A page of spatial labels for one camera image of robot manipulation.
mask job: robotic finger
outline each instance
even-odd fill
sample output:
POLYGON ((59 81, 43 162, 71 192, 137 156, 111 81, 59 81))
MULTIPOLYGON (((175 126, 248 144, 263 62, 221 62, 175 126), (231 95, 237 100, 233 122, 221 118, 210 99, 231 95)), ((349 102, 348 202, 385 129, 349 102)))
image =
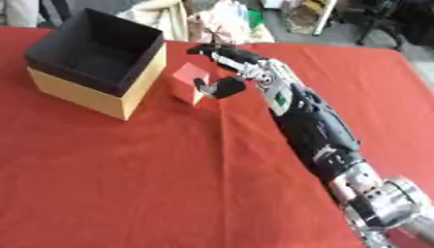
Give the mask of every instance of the robotic finger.
POLYGON ((194 83, 200 92, 216 99, 226 98, 246 89, 244 79, 240 77, 224 77, 209 85, 201 78, 196 78, 194 83))

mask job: red cube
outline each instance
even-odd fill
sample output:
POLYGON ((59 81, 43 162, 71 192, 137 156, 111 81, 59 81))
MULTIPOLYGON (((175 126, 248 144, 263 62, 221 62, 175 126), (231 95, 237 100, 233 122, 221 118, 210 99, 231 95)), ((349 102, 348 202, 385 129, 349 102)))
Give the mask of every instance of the red cube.
POLYGON ((209 82, 209 73, 191 63, 186 63, 171 77, 170 87, 173 96, 192 107, 203 97, 203 93, 196 88, 194 79, 201 78, 205 83, 209 82))

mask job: robotic hand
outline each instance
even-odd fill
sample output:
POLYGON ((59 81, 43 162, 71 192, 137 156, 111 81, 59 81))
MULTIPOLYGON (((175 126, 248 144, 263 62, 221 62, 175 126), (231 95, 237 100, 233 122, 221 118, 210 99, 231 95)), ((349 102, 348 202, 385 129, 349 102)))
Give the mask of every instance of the robotic hand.
POLYGON ((271 115, 300 161, 323 183, 348 224, 369 248, 395 247, 387 231, 402 227, 434 246, 434 207, 409 179, 382 179, 359 153, 359 141, 335 111, 295 73, 276 59, 235 46, 202 44, 188 54, 202 54, 236 72, 206 85, 195 85, 217 99, 245 89, 252 79, 271 115))

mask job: red fabric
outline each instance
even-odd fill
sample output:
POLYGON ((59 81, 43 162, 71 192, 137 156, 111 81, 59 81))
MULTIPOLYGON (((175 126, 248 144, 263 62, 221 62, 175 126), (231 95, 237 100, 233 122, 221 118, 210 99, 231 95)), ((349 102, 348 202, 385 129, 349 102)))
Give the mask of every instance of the red fabric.
MULTIPOLYGON (((37 91, 22 53, 45 32, 0 28, 0 247, 360 247, 253 87, 189 107, 170 75, 209 62, 168 43, 167 69, 124 123, 37 91)), ((382 175, 434 197, 434 98, 399 53, 248 47, 324 96, 382 175)))

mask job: cardboard box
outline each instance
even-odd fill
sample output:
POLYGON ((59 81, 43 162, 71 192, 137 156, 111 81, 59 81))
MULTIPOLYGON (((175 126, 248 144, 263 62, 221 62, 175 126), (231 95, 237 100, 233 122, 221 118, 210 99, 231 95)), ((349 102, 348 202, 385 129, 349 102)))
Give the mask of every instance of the cardboard box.
POLYGON ((47 94, 127 120, 166 67, 160 30, 86 9, 27 49, 47 94))

